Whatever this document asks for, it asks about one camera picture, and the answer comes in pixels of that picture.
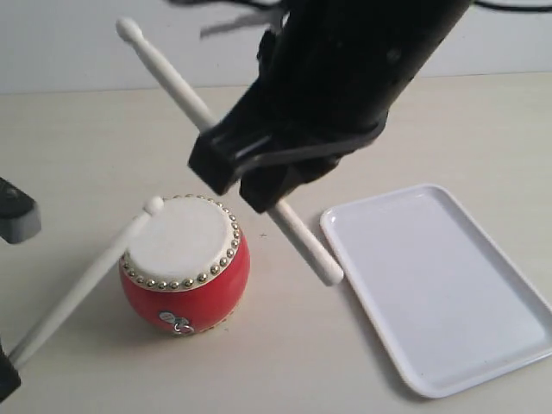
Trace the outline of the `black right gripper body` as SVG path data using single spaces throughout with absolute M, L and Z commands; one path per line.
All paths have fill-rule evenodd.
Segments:
M 467 1 L 296 1 L 263 40 L 245 170 L 337 160 L 370 145 Z

